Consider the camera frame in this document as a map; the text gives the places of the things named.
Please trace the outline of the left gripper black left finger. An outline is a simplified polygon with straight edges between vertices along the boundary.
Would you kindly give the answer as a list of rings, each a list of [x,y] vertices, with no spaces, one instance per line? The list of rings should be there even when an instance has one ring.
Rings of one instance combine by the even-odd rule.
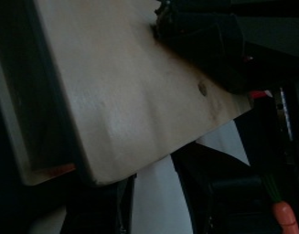
[[[135,176],[70,198],[60,234],[131,234]]]

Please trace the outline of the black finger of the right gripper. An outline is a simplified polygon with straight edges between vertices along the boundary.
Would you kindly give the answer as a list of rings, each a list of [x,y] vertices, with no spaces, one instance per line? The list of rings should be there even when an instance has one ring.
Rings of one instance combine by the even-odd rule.
[[[235,15],[203,12],[198,0],[158,1],[155,38],[227,91],[245,92],[245,37]]]

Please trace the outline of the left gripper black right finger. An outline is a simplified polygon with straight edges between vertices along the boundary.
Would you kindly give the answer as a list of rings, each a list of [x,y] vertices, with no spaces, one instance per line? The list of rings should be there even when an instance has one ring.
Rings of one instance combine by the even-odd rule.
[[[192,234],[282,234],[262,179],[241,160],[198,143],[171,154]]]

